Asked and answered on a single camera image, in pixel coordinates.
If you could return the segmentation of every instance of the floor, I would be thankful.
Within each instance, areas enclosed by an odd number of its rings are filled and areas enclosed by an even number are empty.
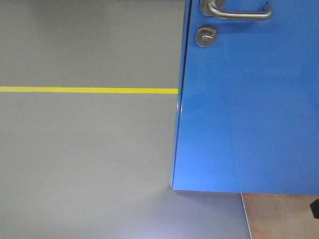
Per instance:
[[[177,88],[183,11],[3,1],[0,86]],[[239,194],[169,187],[176,99],[0,93],[0,238],[249,239]]]

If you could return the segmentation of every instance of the metal door handle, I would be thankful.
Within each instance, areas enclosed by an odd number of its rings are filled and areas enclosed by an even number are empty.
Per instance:
[[[273,14],[273,10],[268,2],[263,7],[263,11],[225,11],[223,10],[224,0],[201,0],[200,9],[207,16],[215,16],[226,20],[267,20]]]

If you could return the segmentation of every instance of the blue door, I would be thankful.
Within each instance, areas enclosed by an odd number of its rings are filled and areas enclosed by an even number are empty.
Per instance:
[[[319,1],[201,4],[186,3],[173,188],[319,194]]]

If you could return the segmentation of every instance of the door lock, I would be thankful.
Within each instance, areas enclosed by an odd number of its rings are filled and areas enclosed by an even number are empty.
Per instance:
[[[217,40],[217,29],[211,26],[202,27],[197,31],[195,39],[200,46],[210,46]]]

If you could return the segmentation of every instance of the brown floor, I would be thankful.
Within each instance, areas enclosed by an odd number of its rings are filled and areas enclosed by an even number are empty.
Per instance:
[[[309,204],[319,195],[244,193],[252,239],[319,239]]]

